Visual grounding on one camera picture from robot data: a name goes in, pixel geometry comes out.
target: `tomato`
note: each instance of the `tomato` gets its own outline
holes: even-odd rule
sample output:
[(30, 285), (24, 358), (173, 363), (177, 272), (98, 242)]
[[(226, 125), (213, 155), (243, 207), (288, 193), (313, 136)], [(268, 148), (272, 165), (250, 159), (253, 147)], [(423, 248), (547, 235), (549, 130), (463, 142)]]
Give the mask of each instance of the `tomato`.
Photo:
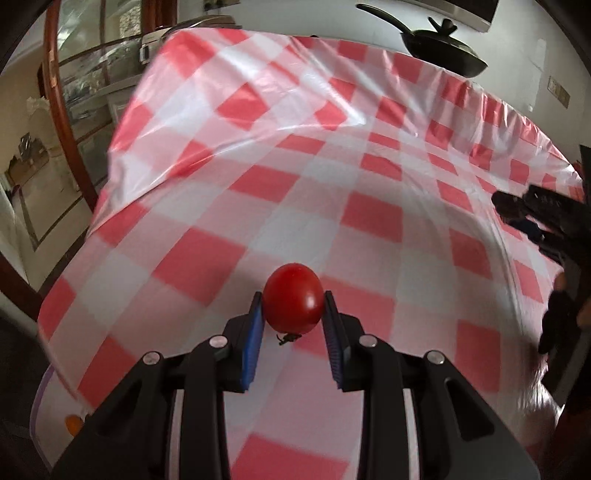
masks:
[(262, 292), (262, 313), (285, 342), (311, 331), (324, 312), (324, 289), (316, 274), (299, 263), (275, 270)]

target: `plastic tablecloth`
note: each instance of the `plastic tablecloth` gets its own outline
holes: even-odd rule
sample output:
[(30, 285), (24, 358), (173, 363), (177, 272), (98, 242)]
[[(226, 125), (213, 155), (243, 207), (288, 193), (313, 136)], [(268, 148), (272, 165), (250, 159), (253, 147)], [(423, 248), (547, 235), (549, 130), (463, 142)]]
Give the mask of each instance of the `plastic tablecloth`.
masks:
[[(491, 205), (580, 179), (527, 118), (436, 66), (350, 41), (184, 30), (139, 84), (110, 147), (90, 234), (40, 335), (96, 408), (146, 351), (174, 355), (302, 262), (339, 310), (400, 351), (443, 351), (530, 451), (556, 409), (535, 353), (557, 267)], [(359, 394), (322, 329), (226, 396), (237, 478), (354, 478)]]

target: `finger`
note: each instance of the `finger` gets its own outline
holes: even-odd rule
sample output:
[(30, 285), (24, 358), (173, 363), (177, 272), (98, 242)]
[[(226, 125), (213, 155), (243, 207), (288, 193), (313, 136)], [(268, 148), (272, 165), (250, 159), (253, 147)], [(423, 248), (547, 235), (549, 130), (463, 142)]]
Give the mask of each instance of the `finger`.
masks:
[(587, 300), (577, 315), (577, 325), (579, 325), (579, 328), (582, 329), (591, 327), (591, 300)]
[(554, 279), (554, 289), (556, 291), (566, 290), (566, 275), (564, 272), (560, 272), (556, 275), (556, 278)]

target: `metal rivet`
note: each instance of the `metal rivet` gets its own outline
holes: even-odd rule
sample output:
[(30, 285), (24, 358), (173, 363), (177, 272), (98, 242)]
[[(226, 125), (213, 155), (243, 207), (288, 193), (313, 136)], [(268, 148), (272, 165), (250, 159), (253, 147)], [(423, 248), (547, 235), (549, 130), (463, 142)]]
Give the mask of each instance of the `metal rivet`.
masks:
[(445, 355), (437, 350), (431, 350), (427, 354), (427, 360), (429, 360), (432, 364), (441, 365), (445, 361)]
[(378, 339), (373, 335), (362, 335), (359, 337), (359, 343), (367, 348), (373, 348), (378, 344)]
[(158, 352), (148, 352), (142, 358), (146, 365), (156, 365), (160, 362), (160, 354)]
[(223, 335), (216, 335), (209, 339), (209, 345), (214, 348), (224, 348), (228, 344), (228, 339)]

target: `black pan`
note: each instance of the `black pan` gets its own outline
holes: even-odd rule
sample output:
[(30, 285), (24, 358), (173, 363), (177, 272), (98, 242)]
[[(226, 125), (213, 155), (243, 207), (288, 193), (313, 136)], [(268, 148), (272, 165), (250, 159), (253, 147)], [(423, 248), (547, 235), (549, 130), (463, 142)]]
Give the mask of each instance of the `black pan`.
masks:
[(451, 37), (457, 26), (446, 18), (441, 25), (429, 17), (436, 31), (411, 31), (400, 20), (372, 5), (357, 4), (357, 8), (394, 25), (413, 57), (438, 65), (466, 78), (480, 75), (488, 65), (465, 43)]

